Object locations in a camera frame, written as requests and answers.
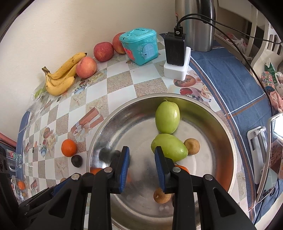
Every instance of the checkered tablecloth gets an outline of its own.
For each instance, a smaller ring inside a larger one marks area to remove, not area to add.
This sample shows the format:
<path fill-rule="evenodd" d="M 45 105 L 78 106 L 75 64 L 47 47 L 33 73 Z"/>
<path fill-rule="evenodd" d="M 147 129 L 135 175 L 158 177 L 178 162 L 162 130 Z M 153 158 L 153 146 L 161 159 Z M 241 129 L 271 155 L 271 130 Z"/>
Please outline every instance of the checkered tablecloth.
<path fill-rule="evenodd" d="M 109 61 L 98 63 L 98 71 L 88 79 L 76 78 L 73 86 L 63 95 L 46 94 L 29 115 L 23 138 L 23 173 L 29 197 L 54 186 L 73 173 L 86 172 L 86 160 L 92 138 L 102 121 L 116 108 L 131 99 L 152 93 L 178 93 L 203 102 L 224 121 L 232 137 L 233 132 L 220 106 L 200 76 L 189 67 L 188 75 L 194 84 L 190 91 L 164 77 L 166 60 L 164 40 L 158 35 L 159 56 L 138 66 L 126 55 L 115 54 Z M 75 168 L 70 158 L 61 152 L 65 139 L 77 143 L 77 154 L 83 165 Z M 237 149 L 237 178 L 232 197 L 248 214 L 245 174 Z"/>

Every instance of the light blue door on box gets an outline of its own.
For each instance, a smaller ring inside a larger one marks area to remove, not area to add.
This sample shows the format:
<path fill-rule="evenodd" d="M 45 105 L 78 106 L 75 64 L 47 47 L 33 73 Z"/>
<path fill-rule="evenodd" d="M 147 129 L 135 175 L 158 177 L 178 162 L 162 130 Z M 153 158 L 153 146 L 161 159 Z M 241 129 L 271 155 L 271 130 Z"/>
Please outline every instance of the light blue door on box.
<path fill-rule="evenodd" d="M 141 55 L 145 60 L 154 56 L 154 49 L 152 44 L 146 44 L 142 49 Z"/>

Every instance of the stainless steel basin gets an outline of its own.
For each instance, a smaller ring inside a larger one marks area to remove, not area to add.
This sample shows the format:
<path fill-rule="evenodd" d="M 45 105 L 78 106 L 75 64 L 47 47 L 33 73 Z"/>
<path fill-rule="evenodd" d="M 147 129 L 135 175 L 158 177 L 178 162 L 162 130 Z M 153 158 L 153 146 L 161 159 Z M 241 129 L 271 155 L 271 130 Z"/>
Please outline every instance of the stainless steel basin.
<path fill-rule="evenodd" d="M 195 138 L 200 151 L 178 162 L 190 173 L 212 174 L 231 193 L 237 172 L 235 145 L 224 122 L 206 105 L 186 96 L 159 93 L 133 99 L 120 106 L 101 124 L 90 145 L 90 168 L 109 166 L 114 150 L 130 148 L 127 183 L 121 195 L 111 195 L 112 222 L 121 229 L 171 229 L 172 202 L 158 204 L 153 193 L 159 187 L 150 145 L 158 134 L 155 111 L 164 101 L 175 102 L 181 120 L 173 135 L 181 141 Z M 197 197 L 196 225 L 200 224 Z"/>

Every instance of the smartphone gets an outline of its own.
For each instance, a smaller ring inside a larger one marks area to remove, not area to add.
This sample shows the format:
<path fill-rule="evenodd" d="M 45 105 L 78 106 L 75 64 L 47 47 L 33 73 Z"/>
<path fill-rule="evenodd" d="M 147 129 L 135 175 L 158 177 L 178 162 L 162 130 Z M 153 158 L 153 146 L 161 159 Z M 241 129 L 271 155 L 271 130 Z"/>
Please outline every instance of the smartphone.
<path fill-rule="evenodd" d="M 257 191 L 257 202 L 261 202 L 270 194 L 277 182 L 283 154 L 283 113 L 268 120 L 267 143 L 266 161 Z"/>

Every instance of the black power adapter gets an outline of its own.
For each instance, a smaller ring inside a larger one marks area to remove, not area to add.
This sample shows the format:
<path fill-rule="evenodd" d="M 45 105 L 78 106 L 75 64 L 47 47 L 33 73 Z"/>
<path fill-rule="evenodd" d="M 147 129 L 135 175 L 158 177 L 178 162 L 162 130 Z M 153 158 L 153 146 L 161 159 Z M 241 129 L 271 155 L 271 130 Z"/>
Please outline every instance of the black power adapter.
<path fill-rule="evenodd" d="M 173 32 L 168 32 L 164 38 L 166 61 L 172 65 L 184 65 L 186 56 L 186 34 L 182 26 L 176 26 Z"/>

